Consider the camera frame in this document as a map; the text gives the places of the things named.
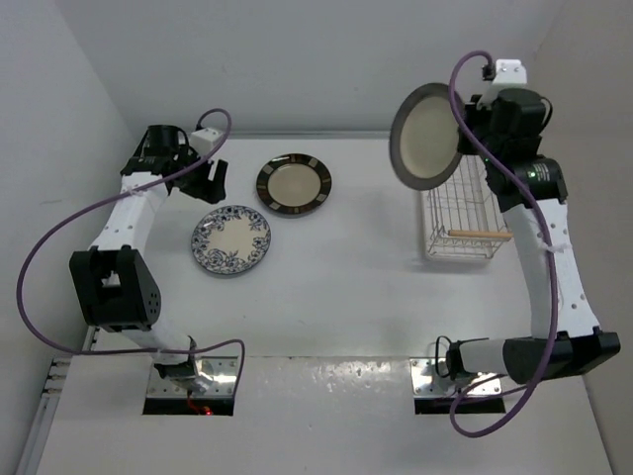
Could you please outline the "blue floral plate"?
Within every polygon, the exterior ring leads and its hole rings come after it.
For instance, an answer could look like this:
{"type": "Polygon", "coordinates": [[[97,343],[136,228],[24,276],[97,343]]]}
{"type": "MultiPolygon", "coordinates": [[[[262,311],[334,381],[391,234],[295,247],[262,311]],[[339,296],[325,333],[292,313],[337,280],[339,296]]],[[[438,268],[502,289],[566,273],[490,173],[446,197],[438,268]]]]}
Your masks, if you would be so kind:
{"type": "Polygon", "coordinates": [[[197,224],[191,236],[191,251],[210,273],[236,276],[261,262],[271,238],[270,225],[259,212],[228,205],[213,210],[197,224]]]}

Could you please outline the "grey rimmed cream plate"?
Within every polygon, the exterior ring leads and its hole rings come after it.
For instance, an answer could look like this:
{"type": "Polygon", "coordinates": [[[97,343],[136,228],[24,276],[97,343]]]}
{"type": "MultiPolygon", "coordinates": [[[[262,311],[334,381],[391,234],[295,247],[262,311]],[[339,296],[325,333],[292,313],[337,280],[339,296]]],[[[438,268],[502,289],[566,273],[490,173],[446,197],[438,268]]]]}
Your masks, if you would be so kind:
{"type": "Polygon", "coordinates": [[[428,191],[445,183],[461,160],[459,127],[450,107],[449,86],[432,82],[413,90],[390,130],[389,157],[408,188],[428,191]]]}

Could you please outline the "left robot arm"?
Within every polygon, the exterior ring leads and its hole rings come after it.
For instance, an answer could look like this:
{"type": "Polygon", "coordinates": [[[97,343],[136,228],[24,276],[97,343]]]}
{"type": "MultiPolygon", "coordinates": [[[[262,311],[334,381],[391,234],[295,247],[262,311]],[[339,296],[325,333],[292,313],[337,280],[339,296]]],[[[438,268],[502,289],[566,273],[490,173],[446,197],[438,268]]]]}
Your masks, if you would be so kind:
{"type": "Polygon", "coordinates": [[[74,252],[69,261],[86,323],[151,350],[159,376],[188,395],[205,394],[214,380],[191,353],[194,339],[172,329],[162,316],[160,290],[143,254],[155,216],[173,189],[209,204],[225,198],[225,161],[177,174],[207,155],[220,137],[211,128],[186,135],[175,126],[148,127],[121,171],[123,199],[90,247],[74,252]]]}

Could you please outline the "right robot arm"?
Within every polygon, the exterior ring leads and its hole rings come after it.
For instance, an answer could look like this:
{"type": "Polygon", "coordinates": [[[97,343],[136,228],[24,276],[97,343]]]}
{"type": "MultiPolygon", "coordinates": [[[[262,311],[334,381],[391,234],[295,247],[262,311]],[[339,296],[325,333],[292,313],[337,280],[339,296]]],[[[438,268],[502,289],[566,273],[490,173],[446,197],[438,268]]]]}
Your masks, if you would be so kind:
{"type": "Polygon", "coordinates": [[[450,343],[447,377],[493,372],[517,384],[539,368],[544,380],[584,375],[620,350],[616,332],[601,329],[580,278],[568,227],[568,190],[561,165],[541,154],[551,102],[523,88],[505,88],[489,103],[465,106],[469,132],[458,150],[478,155],[486,181],[513,234],[530,302],[530,334],[450,343]]]}

